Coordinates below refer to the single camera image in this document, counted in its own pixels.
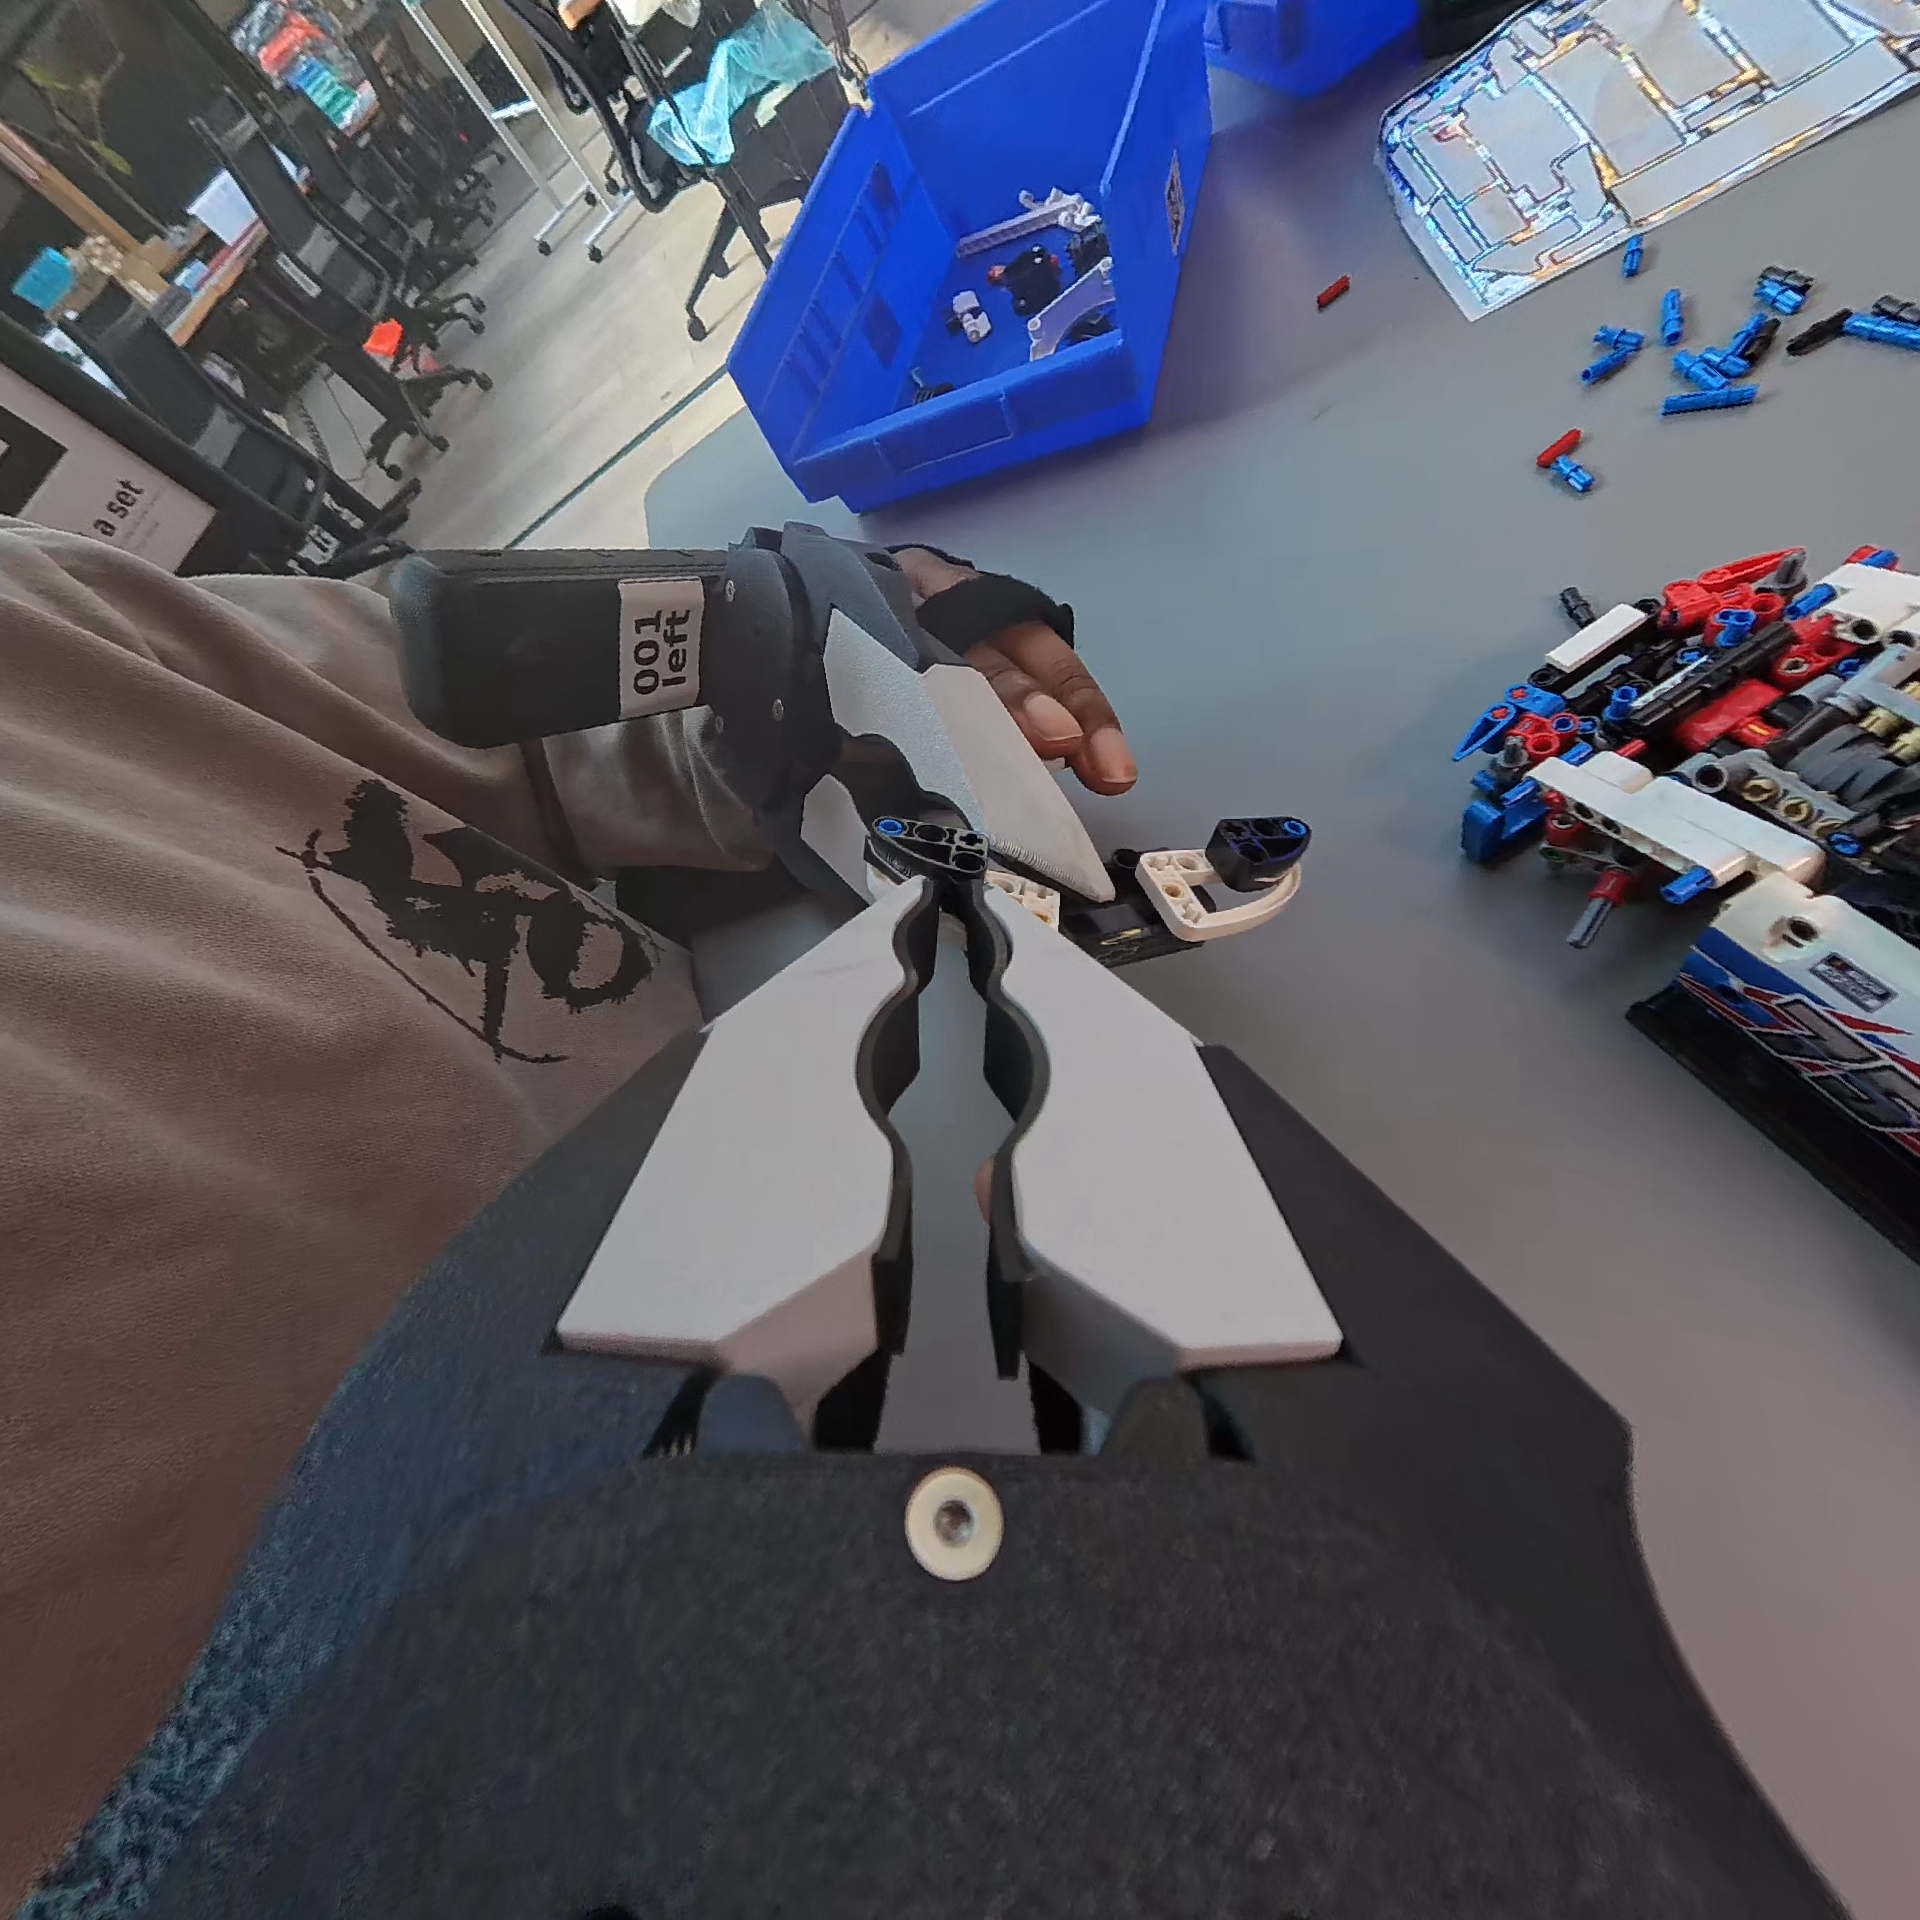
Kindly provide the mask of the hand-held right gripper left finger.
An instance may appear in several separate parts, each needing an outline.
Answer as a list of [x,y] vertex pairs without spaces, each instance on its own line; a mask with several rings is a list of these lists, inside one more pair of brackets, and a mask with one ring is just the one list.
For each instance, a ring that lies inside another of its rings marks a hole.
[[775,1387],[806,1437],[876,1437],[911,1295],[909,1156],[941,904],[885,887],[711,1019],[559,1312],[569,1354]]

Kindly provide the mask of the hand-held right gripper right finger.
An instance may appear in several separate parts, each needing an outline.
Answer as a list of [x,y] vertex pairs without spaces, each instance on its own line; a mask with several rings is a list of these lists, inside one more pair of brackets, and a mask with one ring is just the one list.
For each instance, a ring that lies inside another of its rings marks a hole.
[[1142,1383],[1329,1360],[1341,1331],[1197,1041],[995,887],[972,893],[1001,1377],[1112,1415]]

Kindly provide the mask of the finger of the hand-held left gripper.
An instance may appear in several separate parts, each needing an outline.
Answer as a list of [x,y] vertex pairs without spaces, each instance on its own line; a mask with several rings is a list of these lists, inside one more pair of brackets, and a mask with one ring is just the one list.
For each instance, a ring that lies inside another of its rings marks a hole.
[[806,792],[800,842],[860,905],[894,892],[894,875],[873,861],[868,823],[841,778],[823,778]]
[[828,617],[823,672],[845,736],[883,745],[992,853],[1063,893],[1107,900],[1107,867],[1087,829],[980,672],[911,666],[848,612]]

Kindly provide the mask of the black white arch brick assembly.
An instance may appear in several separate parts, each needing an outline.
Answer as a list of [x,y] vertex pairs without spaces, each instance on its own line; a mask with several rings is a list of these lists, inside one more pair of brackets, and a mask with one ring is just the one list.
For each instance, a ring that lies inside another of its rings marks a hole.
[[1273,921],[1296,897],[1311,829],[1287,813],[1222,818],[1205,848],[1120,851],[1104,864],[1109,898],[1079,897],[996,861],[969,828],[878,816],[868,883],[929,877],[950,897],[1019,905],[1104,969],[1127,969]]

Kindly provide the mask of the toy brick race car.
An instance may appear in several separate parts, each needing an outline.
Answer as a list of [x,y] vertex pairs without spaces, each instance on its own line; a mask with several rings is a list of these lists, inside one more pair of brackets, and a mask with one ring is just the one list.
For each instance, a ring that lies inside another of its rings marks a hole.
[[1627,1023],[1851,1212],[1918,1245],[1918,581],[1801,547],[1595,612],[1454,751],[1463,856],[1705,904]]

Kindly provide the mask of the person's left forearm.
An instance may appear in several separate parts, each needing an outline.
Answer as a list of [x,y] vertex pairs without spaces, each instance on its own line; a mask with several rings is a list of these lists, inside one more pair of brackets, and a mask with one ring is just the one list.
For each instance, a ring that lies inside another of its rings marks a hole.
[[569,880],[718,873],[792,880],[705,706],[520,741],[549,864]]

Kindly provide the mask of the person's left hand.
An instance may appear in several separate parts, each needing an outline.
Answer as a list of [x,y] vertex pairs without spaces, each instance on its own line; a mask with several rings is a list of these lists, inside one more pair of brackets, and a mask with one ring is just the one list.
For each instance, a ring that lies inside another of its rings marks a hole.
[[894,547],[891,561],[905,576],[920,628],[992,683],[1037,757],[1072,769],[1104,799],[1135,786],[1135,757],[1076,653],[1065,604],[929,547]]

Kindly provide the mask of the labelled blue plastic bin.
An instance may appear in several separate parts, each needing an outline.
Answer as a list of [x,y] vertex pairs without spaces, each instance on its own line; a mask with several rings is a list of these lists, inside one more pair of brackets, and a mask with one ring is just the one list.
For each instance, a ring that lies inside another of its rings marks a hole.
[[[1150,419],[1208,163],[1201,27],[1201,5],[977,5],[870,80],[729,355],[805,499],[868,512]],[[1052,188],[1100,227],[953,255]],[[1109,257],[1116,288],[1037,364],[990,280],[1031,245],[1063,288]],[[992,317],[980,346],[947,330],[961,291]]]

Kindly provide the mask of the beige printed sweatshirt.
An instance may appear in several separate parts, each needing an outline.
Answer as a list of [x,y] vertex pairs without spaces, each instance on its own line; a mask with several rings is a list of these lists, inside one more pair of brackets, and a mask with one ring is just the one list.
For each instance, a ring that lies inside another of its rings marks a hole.
[[5,1907],[443,1244],[702,1019],[388,601],[3,537]]

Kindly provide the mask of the black white printed sign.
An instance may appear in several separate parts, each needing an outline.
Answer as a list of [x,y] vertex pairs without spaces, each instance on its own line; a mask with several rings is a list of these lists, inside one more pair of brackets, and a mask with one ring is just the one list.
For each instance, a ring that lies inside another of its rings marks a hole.
[[185,575],[217,517],[51,393],[3,369],[3,514]]

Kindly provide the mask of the white curved brick panel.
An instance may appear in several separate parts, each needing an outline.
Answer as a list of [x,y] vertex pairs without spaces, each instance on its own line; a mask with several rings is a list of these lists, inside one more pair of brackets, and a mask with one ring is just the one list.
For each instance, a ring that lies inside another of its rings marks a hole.
[[1065,285],[1039,313],[1025,321],[1029,364],[1037,364],[1070,343],[1075,330],[1116,301],[1112,260],[1104,257]]

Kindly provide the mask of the grey brick beam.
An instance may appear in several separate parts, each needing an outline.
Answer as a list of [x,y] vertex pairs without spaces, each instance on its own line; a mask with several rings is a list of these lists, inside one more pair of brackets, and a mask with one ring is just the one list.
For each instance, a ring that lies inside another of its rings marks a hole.
[[953,255],[980,257],[1037,233],[1084,233],[1102,223],[1100,210],[1085,197],[1067,195],[1061,188],[1052,188],[1041,200],[1021,193],[1019,201],[1021,209],[1015,218],[969,232],[956,242]]

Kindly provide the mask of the teal plastic cover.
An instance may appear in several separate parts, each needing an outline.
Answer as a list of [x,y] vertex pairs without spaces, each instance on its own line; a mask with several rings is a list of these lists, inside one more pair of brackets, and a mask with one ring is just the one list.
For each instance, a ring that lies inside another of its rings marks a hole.
[[835,59],[811,27],[779,7],[757,10],[718,41],[704,80],[651,107],[647,138],[691,169],[727,165],[735,155],[731,124],[740,107],[829,72]]

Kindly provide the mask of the scattered blue brick pins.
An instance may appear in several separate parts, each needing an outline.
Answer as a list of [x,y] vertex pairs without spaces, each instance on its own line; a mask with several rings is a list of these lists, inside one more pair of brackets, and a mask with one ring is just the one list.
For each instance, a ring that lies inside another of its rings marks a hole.
[[[1572,375],[1584,400],[1631,393],[1662,419],[1728,416],[1756,409],[1824,352],[1915,370],[1913,298],[1836,300],[1824,280],[1790,264],[1715,284],[1671,280],[1657,273],[1651,242],[1633,240],[1606,291],[1616,304],[1588,330]],[[1796,331],[1841,307],[1856,313],[1841,339],[1801,360],[1785,355]]]

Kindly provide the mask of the holographic sticker sheet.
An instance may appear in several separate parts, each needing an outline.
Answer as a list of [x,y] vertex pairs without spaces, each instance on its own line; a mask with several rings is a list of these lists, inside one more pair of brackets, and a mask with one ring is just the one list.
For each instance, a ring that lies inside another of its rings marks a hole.
[[1477,323],[1915,87],[1915,3],[1531,5],[1387,107],[1379,161]]

